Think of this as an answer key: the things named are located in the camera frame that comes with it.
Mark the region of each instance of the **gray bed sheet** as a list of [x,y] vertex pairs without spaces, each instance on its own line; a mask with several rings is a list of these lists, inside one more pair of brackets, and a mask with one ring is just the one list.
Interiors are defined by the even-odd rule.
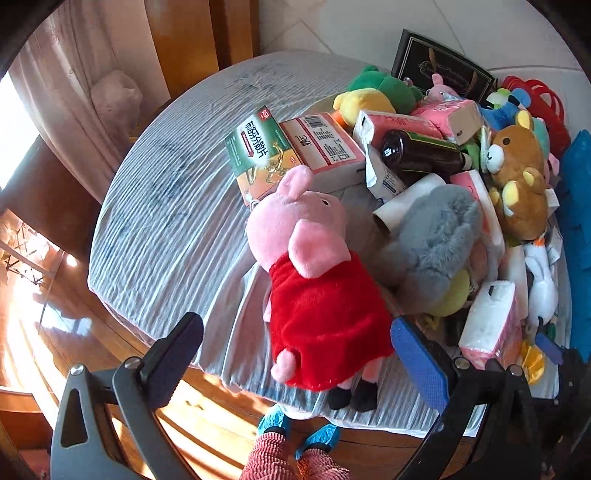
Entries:
[[[205,333],[193,365],[229,388],[342,426],[422,437],[437,412],[422,402],[394,356],[382,367],[379,407],[365,414],[331,411],[325,394],[271,378],[262,321],[269,277],[246,244],[248,210],[223,145],[229,131],[260,106],[267,105],[278,121],[293,118],[343,91],[363,66],[330,54],[274,53],[223,70],[178,98],[142,134],[113,180],[93,240],[88,283],[144,340],[167,335],[186,311],[199,313]],[[366,227],[376,200],[363,185],[337,195],[351,212],[348,243],[363,256],[373,246]],[[570,322],[570,293],[561,305]],[[558,331],[564,339],[566,327]],[[549,375],[540,396],[555,389]],[[475,409],[466,434],[476,433],[481,418],[482,409]]]

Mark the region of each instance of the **yellow plush toy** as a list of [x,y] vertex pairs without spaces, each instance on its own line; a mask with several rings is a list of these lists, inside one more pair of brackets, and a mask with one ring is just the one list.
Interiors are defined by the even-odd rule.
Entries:
[[[340,117],[350,127],[355,125],[360,110],[396,113],[388,97],[375,88],[361,88],[352,92],[341,93],[336,96],[333,108],[336,110],[335,113],[340,113]],[[341,123],[338,116],[333,117],[337,122]]]

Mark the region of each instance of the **brown glass bottle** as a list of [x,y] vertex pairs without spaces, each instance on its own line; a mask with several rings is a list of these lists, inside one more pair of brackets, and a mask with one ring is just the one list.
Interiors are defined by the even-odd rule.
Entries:
[[428,173],[448,181],[451,175],[472,168],[470,157],[455,143],[404,130],[391,130],[384,136],[382,160],[406,183]]

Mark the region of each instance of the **tissue pack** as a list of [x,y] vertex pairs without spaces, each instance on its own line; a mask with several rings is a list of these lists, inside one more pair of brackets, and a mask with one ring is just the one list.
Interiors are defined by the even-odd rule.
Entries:
[[474,299],[459,346],[472,365],[483,370],[496,358],[507,368],[521,348],[521,322],[516,314],[515,284],[497,280],[482,284]]

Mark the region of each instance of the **black picture frame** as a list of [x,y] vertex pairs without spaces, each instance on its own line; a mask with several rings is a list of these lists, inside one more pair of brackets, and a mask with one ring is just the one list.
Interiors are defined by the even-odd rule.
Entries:
[[406,77],[426,93],[433,86],[431,75],[439,73],[445,85],[460,96],[481,103],[492,90],[495,78],[462,54],[409,30],[403,30],[392,76]]

